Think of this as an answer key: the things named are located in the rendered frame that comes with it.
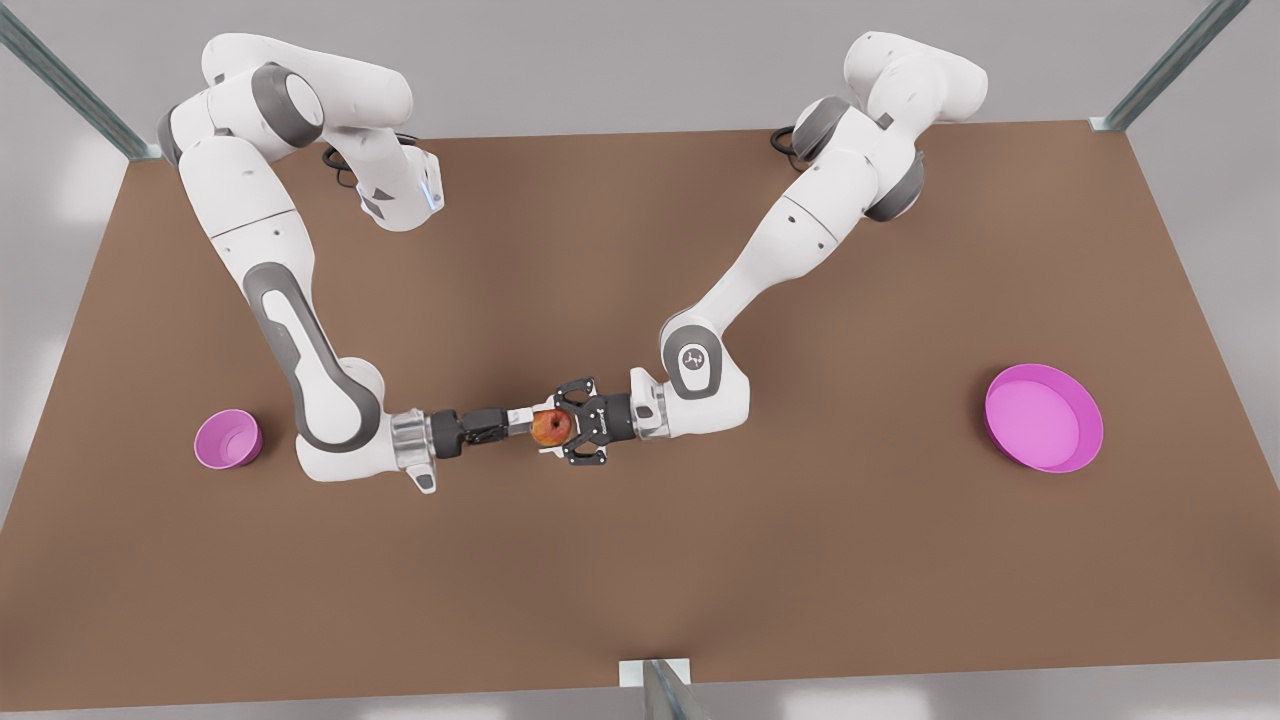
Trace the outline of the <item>small pink bowl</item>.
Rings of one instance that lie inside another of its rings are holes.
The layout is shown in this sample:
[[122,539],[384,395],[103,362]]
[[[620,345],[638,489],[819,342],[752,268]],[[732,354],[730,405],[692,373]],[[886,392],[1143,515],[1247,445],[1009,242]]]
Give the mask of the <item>small pink bowl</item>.
[[241,468],[252,462],[262,447],[262,432],[253,415],[227,409],[207,418],[196,432],[197,461],[212,470]]

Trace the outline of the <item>pink plate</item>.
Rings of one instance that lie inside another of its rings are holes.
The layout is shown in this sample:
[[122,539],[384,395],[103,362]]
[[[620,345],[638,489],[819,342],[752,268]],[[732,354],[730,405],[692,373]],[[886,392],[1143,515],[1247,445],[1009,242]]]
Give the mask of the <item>pink plate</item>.
[[1037,471],[1078,471],[1094,461],[1105,441],[1093,395],[1066,372],[1043,364],[1001,370],[986,391],[983,413],[995,446]]

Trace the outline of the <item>silver frame post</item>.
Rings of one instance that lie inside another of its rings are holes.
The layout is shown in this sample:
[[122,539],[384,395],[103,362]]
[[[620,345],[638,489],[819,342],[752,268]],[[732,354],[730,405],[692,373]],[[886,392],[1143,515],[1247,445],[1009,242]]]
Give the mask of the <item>silver frame post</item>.
[[146,143],[3,0],[0,44],[127,160],[142,161],[161,156],[159,146]]
[[1210,0],[1197,18],[1107,114],[1088,119],[1089,128],[1098,133],[1128,132],[1155,100],[1190,67],[1252,1]]
[[691,689],[689,659],[618,662],[618,687],[643,689],[643,720],[712,720]]

